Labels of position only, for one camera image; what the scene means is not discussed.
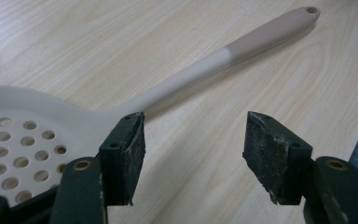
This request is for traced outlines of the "white slotted skimmer spoon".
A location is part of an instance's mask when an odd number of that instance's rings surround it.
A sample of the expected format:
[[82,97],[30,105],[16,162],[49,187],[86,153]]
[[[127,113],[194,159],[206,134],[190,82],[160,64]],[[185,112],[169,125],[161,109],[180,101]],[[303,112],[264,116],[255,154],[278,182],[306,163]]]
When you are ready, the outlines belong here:
[[291,10],[105,111],[81,109],[40,91],[0,86],[0,196],[14,206],[58,186],[63,166],[96,155],[122,117],[145,112],[185,87],[305,32],[319,16],[316,7]]

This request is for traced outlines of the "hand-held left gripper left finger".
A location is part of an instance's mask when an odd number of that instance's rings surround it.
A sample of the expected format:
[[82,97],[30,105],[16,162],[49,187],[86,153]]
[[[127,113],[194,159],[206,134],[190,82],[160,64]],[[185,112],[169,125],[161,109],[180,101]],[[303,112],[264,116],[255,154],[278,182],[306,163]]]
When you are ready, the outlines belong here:
[[123,117],[99,148],[107,206],[132,205],[145,158],[145,115]]

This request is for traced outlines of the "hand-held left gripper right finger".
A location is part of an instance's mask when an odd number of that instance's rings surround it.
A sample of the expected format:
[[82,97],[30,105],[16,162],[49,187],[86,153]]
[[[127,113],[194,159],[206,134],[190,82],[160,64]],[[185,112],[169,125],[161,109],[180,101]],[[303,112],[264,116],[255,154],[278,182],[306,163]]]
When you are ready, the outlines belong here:
[[311,152],[311,145],[273,117],[248,112],[242,156],[275,204],[300,204]]

